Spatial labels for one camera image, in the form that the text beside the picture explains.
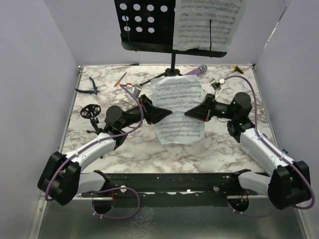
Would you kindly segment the sheet music page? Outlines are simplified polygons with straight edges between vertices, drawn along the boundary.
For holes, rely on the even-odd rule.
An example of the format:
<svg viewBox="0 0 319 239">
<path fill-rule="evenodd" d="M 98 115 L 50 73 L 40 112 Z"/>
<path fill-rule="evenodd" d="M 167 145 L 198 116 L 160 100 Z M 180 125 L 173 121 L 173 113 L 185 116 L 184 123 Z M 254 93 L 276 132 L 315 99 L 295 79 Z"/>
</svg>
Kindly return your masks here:
<svg viewBox="0 0 319 239">
<path fill-rule="evenodd" d="M 246 6 L 245 0 L 177 0 L 173 50 L 227 52 Z"/>
<path fill-rule="evenodd" d="M 172 114 L 155 124 L 159 142 L 193 144 L 205 135 L 205 123 L 184 113 L 204 101 L 205 93 L 196 75 L 163 77 L 151 81 L 153 105 Z"/>
</svg>

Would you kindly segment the black perforated music stand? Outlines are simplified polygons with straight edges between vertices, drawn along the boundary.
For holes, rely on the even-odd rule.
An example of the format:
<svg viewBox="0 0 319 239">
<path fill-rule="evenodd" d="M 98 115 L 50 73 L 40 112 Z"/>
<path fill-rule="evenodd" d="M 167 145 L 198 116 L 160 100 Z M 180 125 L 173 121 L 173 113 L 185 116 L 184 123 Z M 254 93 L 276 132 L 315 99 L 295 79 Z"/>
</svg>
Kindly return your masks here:
<svg viewBox="0 0 319 239">
<path fill-rule="evenodd" d="M 222 58 L 227 52 L 191 49 L 173 50 L 176 0 L 116 0 L 114 2 L 120 27 L 121 45 L 128 51 L 171 54 L 171 67 L 164 76 L 176 76 L 176 55 Z"/>
</svg>

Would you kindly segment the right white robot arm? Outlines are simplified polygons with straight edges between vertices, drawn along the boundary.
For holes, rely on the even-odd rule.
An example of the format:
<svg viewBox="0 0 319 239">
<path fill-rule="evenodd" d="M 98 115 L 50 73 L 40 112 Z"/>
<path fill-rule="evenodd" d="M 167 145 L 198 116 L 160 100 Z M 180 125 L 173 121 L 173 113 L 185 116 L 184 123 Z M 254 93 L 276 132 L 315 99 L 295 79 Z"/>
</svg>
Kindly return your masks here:
<svg viewBox="0 0 319 239">
<path fill-rule="evenodd" d="M 237 93 L 230 104 L 220 103 L 213 94 L 207 94 L 198 106 L 185 112 L 185 116 L 209 121 L 212 117 L 227 119 L 229 134 L 240 143 L 266 175 L 242 170 L 229 182 L 235 195 L 252 190 L 267 196 L 275 208 L 282 210 L 312 200 L 310 171 L 304 161 L 295 161 L 274 147 L 249 119 L 251 98 L 244 92 Z"/>
</svg>

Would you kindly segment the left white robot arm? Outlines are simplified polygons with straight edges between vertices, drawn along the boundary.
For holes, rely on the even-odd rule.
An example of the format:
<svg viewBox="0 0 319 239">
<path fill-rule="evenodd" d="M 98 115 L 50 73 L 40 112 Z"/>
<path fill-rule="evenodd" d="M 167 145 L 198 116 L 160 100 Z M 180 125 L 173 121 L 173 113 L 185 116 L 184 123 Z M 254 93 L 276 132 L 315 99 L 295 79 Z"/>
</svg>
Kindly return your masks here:
<svg viewBox="0 0 319 239">
<path fill-rule="evenodd" d="M 171 110 L 154 106 L 146 95 L 137 101 L 138 105 L 127 111 L 120 106 L 109 107 L 105 127 L 98 129 L 97 137 L 89 143 L 66 154 L 58 151 L 51 154 L 37 183 L 46 200 L 64 206 L 77 194 L 94 191 L 103 197 L 109 193 L 109 176 L 100 170 L 84 173 L 84 169 L 124 143 L 128 135 L 124 128 L 135 123 L 141 127 L 143 120 L 155 124 L 172 114 Z"/>
</svg>

